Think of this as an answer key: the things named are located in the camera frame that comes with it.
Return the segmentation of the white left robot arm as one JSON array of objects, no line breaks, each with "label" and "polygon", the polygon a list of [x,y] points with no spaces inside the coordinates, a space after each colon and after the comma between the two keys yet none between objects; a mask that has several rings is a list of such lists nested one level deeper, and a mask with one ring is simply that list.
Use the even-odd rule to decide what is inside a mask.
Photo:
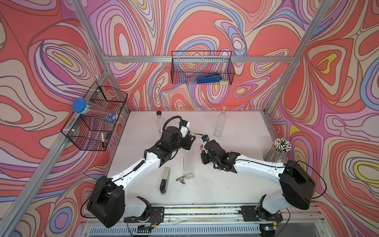
[{"label": "white left robot arm", "polygon": [[183,131],[173,126],[166,128],[160,140],[146,149],[137,163],[111,178],[102,176],[97,180],[86,209],[106,228],[127,217],[148,220],[151,204],[141,196],[126,200],[127,193],[148,174],[173,159],[180,149],[189,151],[194,141],[195,136],[186,128]]}]

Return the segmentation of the clear square bottle with cork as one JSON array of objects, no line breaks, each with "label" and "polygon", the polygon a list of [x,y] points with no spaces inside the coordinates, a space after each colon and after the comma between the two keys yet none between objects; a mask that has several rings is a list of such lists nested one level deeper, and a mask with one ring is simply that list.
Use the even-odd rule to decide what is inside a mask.
[{"label": "clear square bottle with cork", "polygon": [[224,130],[225,122],[227,119],[226,111],[227,111],[226,106],[223,106],[220,114],[217,117],[216,128],[215,128],[215,132],[214,132],[214,135],[216,137],[221,137],[222,132]]}]

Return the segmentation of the clear glass bottle black cap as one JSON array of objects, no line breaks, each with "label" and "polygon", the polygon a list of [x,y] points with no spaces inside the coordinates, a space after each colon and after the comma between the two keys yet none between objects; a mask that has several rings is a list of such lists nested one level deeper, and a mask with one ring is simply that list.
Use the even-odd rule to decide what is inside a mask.
[{"label": "clear glass bottle black cap", "polygon": [[157,122],[156,122],[156,124],[157,124],[157,128],[158,128],[159,136],[161,136],[162,135],[163,125],[165,124],[166,120],[162,116],[162,111],[157,111],[156,115],[157,115]]}]

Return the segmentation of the clear glass bottle cork stopper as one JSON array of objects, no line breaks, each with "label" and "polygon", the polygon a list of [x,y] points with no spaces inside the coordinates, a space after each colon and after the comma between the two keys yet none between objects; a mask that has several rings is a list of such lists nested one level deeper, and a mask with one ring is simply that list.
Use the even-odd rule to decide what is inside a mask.
[{"label": "clear glass bottle cork stopper", "polygon": [[184,150],[183,151],[183,170],[184,177],[187,180],[193,179],[195,177],[194,171],[194,150]]}]

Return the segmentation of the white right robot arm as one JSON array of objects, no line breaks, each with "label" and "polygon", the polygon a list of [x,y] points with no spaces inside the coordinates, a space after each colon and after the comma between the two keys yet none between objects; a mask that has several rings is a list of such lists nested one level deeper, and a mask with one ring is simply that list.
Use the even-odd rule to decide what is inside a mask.
[{"label": "white right robot arm", "polygon": [[311,205],[315,181],[295,161],[270,163],[237,152],[227,153],[215,140],[203,142],[201,160],[205,165],[212,163],[217,170],[248,174],[278,185],[277,191],[261,197],[258,212],[274,215],[288,207],[308,210]]}]

